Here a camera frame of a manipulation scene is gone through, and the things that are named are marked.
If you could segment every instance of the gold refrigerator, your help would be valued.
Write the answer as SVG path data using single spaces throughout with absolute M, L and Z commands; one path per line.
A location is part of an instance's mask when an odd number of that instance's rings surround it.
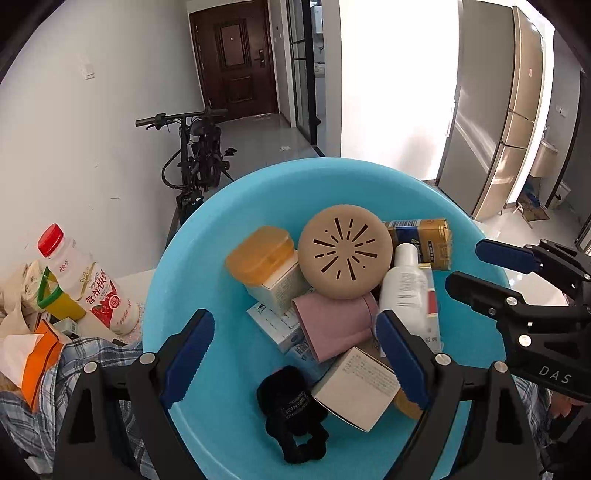
M 437 186 L 476 220 L 500 212 L 534 130 L 540 33 L 517 7 L 463 0 L 457 114 Z

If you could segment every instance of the wooden door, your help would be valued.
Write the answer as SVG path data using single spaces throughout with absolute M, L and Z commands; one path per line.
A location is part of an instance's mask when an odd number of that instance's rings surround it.
M 203 99 L 228 120 L 277 111 L 267 12 L 254 0 L 190 15 Z

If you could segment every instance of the bicycle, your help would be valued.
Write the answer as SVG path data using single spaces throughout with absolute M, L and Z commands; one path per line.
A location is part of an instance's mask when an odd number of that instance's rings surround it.
M 181 139 L 181 148 L 164 164 L 162 168 L 162 181 L 172 189 L 180 190 L 177 195 L 177 207 L 173 222 L 170 226 L 166 245 L 170 243 L 178 228 L 197 210 L 204 202 L 203 192 L 219 186 L 221 175 L 224 174 L 230 181 L 234 181 L 228 173 L 230 162 L 224 157 L 231 157 L 237 152 L 235 148 L 228 148 L 224 155 L 220 150 L 222 130 L 216 125 L 216 117 L 224 117 L 226 109 L 211 109 L 206 107 L 201 112 L 180 113 L 166 115 L 158 113 L 150 118 L 142 118 L 135 121 L 136 127 L 145 127 L 146 130 L 177 123 L 178 134 Z M 181 168 L 182 185 L 175 185 L 166 179 L 166 168 L 180 154 L 181 160 L 177 164 Z

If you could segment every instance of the blue plaid cloth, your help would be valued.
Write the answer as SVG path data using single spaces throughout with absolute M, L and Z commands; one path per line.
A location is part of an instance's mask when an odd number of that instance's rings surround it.
M 129 365 L 141 354 L 141 342 L 119 347 L 99 338 L 78 339 L 64 347 L 59 362 L 45 374 L 39 393 L 39 411 L 32 413 L 27 403 L 14 393 L 0 392 L 0 421 L 36 473 L 53 471 L 61 424 L 84 365 L 90 361 L 103 367 Z M 131 402 L 121 401 L 120 405 L 140 471 L 145 477 L 156 480 L 158 476 L 135 425 Z
M 538 455 L 539 472 L 543 470 L 540 462 L 540 450 L 551 443 L 548 435 L 548 428 L 552 416 L 550 414 L 550 390 L 538 386 L 535 383 L 524 380 L 520 377 L 513 377 L 515 386 L 525 407 L 525 414 L 530 424 L 531 434 L 534 438 L 536 453 Z M 552 473 L 546 472 L 540 478 L 550 480 Z

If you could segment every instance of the yellow and green container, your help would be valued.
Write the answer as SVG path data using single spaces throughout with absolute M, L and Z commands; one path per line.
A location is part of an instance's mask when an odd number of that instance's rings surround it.
M 53 291 L 49 286 L 49 281 L 56 283 L 56 287 Z M 47 267 L 43 272 L 43 277 L 39 285 L 37 305 L 39 305 L 39 308 L 51 313 L 58 320 L 71 318 L 76 321 L 80 320 L 86 314 L 80 305 L 72 300 L 67 293 L 61 290 L 60 286 L 57 285 L 55 275 L 51 273 Z

